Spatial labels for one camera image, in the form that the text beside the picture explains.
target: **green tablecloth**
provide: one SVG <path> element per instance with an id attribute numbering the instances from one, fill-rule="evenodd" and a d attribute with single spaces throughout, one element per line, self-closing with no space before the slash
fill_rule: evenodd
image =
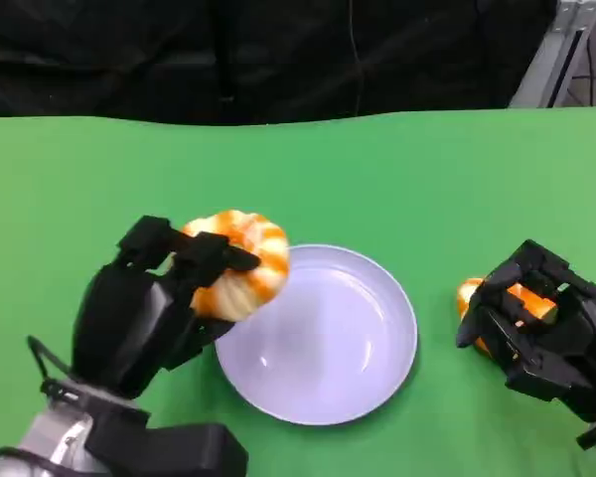
<path id="1" fill-rule="evenodd" d="M 382 409 L 313 428 L 251 407 L 207 350 L 141 398 L 154 424 L 226 423 L 251 477 L 596 475 L 596 453 L 574 442 L 579 419 L 506 390 L 454 345 L 456 287 L 525 238 L 596 281 L 596 109 L 224 129 L 0 119 L 0 445 L 44 405 L 25 335 L 69 358 L 81 294 L 126 229 L 143 214 L 181 225 L 228 208 L 389 269 L 417 315 L 416 366 Z"/>

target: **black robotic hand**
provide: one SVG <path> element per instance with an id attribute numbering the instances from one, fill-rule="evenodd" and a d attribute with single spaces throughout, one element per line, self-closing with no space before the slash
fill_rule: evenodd
<path id="1" fill-rule="evenodd" d="M 228 268 L 247 271 L 260 260 L 225 236 L 191 238 L 166 219 L 143 217 L 119 243 L 119 254 L 94 277 L 74 328 L 72 375 L 124 398 L 138 397 L 161 368 L 198 355 L 232 323 L 200 320 L 191 310 L 198 287 Z M 158 268 L 172 256 L 163 275 Z"/>
<path id="2" fill-rule="evenodd" d="M 555 323 L 532 316 L 508 292 L 515 283 L 556 303 Z M 470 300 L 457 346 L 470 346 L 479 337 L 506 373 L 508 388 L 543 400 L 558 398 L 583 420 L 596 421 L 596 285 L 570 270 L 568 262 L 532 240 L 524 242 Z M 596 439 L 581 436 L 579 443 L 587 448 Z"/>
<path id="3" fill-rule="evenodd" d="M 195 315 L 197 288 L 260 260 L 225 236 L 190 238 L 154 217 L 135 224 L 119 248 L 83 297 L 70 367 L 29 337 L 49 405 L 21 446 L 0 448 L 0 476 L 38 469 L 70 477 L 244 477 L 247 452 L 224 425 L 148 428 L 150 414 L 128 399 L 141 395 L 161 368 L 185 363 L 232 326 Z M 148 271 L 169 256 L 165 273 Z M 51 378 L 45 359 L 70 379 Z"/>

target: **black curtain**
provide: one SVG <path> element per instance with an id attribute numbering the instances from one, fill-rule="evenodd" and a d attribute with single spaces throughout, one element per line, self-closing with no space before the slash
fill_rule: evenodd
<path id="1" fill-rule="evenodd" d="M 556 0 L 0 0 L 0 116 L 506 107 Z"/>

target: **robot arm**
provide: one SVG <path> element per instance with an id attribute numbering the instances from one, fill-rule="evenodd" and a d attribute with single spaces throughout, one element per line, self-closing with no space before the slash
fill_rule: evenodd
<path id="1" fill-rule="evenodd" d="M 171 266 L 156 274 L 166 258 Z M 258 257 L 227 237 L 190 238 L 165 219 L 143 217 L 116 259 L 91 281 L 74 326 L 73 363 L 29 338 L 49 407 L 19 447 L 0 448 L 0 476 L 146 475 L 244 477 L 247 453 L 221 424 L 147 428 L 139 397 L 161 368 L 186 363 L 232 326 L 201 318 L 194 292 Z M 68 379 L 49 377 L 45 358 Z"/>
<path id="2" fill-rule="evenodd" d="M 532 316 L 508 292 L 515 283 L 557 306 L 554 323 Z M 542 400 L 560 399 L 581 419 L 595 422 L 578 437 L 596 445 L 596 285 L 532 240 L 497 267 L 473 294 L 457 346 L 481 338 L 506 374 L 506 386 Z"/>

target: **metal stand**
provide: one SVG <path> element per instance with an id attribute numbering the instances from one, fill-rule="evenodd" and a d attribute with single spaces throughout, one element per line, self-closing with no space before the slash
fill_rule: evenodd
<path id="1" fill-rule="evenodd" d="M 510 107 L 560 106 L 595 24 L 596 0 L 560 0 Z"/>

